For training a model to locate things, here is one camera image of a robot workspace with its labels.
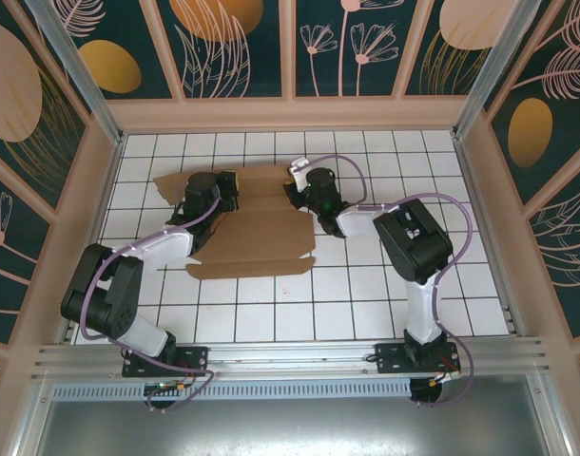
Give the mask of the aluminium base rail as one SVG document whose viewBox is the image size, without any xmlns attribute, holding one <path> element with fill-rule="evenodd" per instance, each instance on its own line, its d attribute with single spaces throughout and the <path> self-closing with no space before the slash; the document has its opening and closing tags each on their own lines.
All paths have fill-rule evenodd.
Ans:
<svg viewBox="0 0 580 456">
<path fill-rule="evenodd" d="M 530 374 L 551 362 L 535 337 L 468 337 L 476 375 Z M 220 380 L 299 380 L 374 378 L 366 361 L 374 340 L 298 343 L 214 343 L 207 367 Z M 43 346 L 30 369 L 33 380 L 120 381 L 123 358 L 111 345 Z"/>
</svg>

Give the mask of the dark wall panel pink leaves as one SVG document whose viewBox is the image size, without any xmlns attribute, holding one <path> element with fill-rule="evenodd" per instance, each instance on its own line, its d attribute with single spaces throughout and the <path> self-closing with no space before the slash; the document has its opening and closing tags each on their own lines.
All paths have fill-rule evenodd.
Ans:
<svg viewBox="0 0 580 456">
<path fill-rule="evenodd" d="M 570 334 L 580 337 L 580 173 L 530 218 Z"/>
<path fill-rule="evenodd" d="M 280 0 L 156 0 L 186 99 L 282 95 Z"/>
</svg>

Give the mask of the dark wall panel pink flowers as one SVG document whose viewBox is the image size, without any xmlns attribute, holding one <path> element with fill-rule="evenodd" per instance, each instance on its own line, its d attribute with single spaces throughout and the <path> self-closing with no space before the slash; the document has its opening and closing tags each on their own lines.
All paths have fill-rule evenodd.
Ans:
<svg viewBox="0 0 580 456">
<path fill-rule="evenodd" d="M 54 211 L 0 159 L 0 347 L 18 343 L 42 284 Z"/>
<path fill-rule="evenodd" d="M 416 4 L 297 0 L 296 95 L 390 95 Z"/>
</svg>

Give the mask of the grey metal sheet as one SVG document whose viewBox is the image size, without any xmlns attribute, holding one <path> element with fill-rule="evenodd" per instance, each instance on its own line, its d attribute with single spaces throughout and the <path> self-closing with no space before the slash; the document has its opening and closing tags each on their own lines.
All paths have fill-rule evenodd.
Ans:
<svg viewBox="0 0 580 456">
<path fill-rule="evenodd" d="M 551 456 L 521 394 L 417 408 L 405 399 L 56 403 L 38 456 Z"/>
</svg>

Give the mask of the aluminium corner post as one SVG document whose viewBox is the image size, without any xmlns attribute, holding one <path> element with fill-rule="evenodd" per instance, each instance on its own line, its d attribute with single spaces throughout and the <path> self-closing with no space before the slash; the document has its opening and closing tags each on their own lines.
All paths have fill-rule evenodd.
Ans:
<svg viewBox="0 0 580 456">
<path fill-rule="evenodd" d="M 463 140 L 470 132 L 495 84 L 519 47 L 540 4 L 541 0 L 517 0 L 512 8 L 457 117 L 453 127 L 455 140 Z"/>
<path fill-rule="evenodd" d="M 79 88 L 95 119 L 111 142 L 118 145 L 122 139 L 122 131 L 116 124 L 106 99 L 92 79 L 77 47 L 65 31 L 54 6 L 49 0 L 25 1 L 56 54 L 65 64 L 69 76 Z"/>
</svg>

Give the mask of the brown cardboard box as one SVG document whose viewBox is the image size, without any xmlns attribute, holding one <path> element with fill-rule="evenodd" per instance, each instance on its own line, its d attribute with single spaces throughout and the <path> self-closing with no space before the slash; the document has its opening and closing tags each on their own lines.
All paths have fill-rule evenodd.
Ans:
<svg viewBox="0 0 580 456">
<path fill-rule="evenodd" d="M 281 166 L 252 166 L 169 174 L 154 180 L 160 196 L 174 208 L 181 183 L 197 172 L 235 171 L 239 209 L 228 214 L 192 261 L 187 273 L 201 280 L 290 276 L 308 272 L 315 260 L 313 217 L 295 209 L 284 192 L 290 181 Z"/>
</svg>

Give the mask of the dark wall panel gold lines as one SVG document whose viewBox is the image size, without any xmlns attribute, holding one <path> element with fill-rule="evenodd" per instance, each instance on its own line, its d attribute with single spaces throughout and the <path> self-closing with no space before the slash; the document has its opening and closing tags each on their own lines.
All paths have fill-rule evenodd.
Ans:
<svg viewBox="0 0 580 456">
<path fill-rule="evenodd" d="M 57 213 L 86 131 L 66 89 L 0 0 L 0 168 Z"/>
<path fill-rule="evenodd" d="M 468 94 L 515 3 L 516 0 L 434 0 L 405 94 Z"/>
</svg>

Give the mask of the dark wall panel orange oval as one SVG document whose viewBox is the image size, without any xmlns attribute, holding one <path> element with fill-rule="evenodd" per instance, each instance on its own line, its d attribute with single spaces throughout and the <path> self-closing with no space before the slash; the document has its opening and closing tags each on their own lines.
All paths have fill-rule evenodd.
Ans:
<svg viewBox="0 0 580 456">
<path fill-rule="evenodd" d="M 50 3 L 107 100 L 181 99 L 157 0 Z"/>
<path fill-rule="evenodd" d="M 521 205 L 580 159 L 580 0 L 564 0 L 490 126 Z"/>
</svg>

